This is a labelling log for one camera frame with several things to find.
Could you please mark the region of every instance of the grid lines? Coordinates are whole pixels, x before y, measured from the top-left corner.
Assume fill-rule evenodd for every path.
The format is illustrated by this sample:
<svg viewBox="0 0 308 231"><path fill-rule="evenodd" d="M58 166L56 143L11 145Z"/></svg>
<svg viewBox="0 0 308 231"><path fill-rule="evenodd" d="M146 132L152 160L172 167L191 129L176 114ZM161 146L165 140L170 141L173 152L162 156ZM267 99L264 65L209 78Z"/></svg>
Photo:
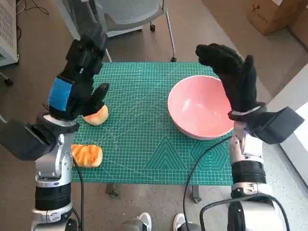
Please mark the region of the grid lines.
<svg viewBox="0 0 308 231"><path fill-rule="evenodd" d="M82 169L84 181L185 184L197 158L227 136L197 141L174 125L168 94L177 82L193 75L216 76L210 67L193 62L103 63L94 87L110 84L105 97L109 118L97 127L77 118L80 128L74 143L103 149L101 166ZM79 180L75 169L73 180ZM228 142L204 157L191 183L231 185Z"/></svg>

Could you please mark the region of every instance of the blue tape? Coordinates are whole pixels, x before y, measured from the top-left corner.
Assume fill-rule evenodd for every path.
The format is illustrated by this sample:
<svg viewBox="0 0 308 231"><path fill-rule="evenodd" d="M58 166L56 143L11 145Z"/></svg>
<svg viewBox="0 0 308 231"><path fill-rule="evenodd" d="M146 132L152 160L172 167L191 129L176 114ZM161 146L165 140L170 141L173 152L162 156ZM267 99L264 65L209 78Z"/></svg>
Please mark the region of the blue tape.
<svg viewBox="0 0 308 231"><path fill-rule="evenodd" d="M49 105L59 111L65 111L71 90L72 84L63 81L62 79L55 78L49 93Z"/></svg>

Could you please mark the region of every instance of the pink bowl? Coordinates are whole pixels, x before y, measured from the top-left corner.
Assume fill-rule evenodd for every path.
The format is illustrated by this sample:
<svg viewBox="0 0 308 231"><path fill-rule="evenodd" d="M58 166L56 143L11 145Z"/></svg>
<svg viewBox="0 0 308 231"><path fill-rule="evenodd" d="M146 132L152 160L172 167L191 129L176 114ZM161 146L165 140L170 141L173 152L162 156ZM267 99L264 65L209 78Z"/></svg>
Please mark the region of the pink bowl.
<svg viewBox="0 0 308 231"><path fill-rule="evenodd" d="M169 94L168 110L179 130L194 139L214 139L233 129L222 83L211 76L191 76L178 82Z"/></svg>

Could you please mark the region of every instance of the black glove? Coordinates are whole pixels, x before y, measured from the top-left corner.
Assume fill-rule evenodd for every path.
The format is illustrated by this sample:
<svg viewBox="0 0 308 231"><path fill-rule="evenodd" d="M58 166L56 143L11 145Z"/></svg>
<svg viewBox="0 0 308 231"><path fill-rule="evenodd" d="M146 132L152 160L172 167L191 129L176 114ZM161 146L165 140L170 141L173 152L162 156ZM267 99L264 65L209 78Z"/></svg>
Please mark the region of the black glove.
<svg viewBox="0 0 308 231"><path fill-rule="evenodd" d="M199 62L212 67L220 78L232 110L247 112L258 106L257 72L251 55L243 62L233 49L215 43L198 45L196 54Z"/></svg>

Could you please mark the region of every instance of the table leg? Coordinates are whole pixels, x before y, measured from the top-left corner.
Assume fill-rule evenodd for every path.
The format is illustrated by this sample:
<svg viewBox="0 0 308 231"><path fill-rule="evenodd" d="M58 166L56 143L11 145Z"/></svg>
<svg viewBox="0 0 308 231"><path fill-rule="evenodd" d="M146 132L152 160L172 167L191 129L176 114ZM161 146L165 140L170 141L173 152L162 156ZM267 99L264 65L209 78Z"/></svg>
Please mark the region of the table leg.
<svg viewBox="0 0 308 231"><path fill-rule="evenodd" d="M192 185L192 196L192 199L196 204L202 201L199 193L199 185Z"/></svg>
<svg viewBox="0 0 308 231"><path fill-rule="evenodd" d="M112 198L119 198L120 193L119 193L119 185L113 184L113 183L108 183L106 185L106 193L110 195Z"/></svg>

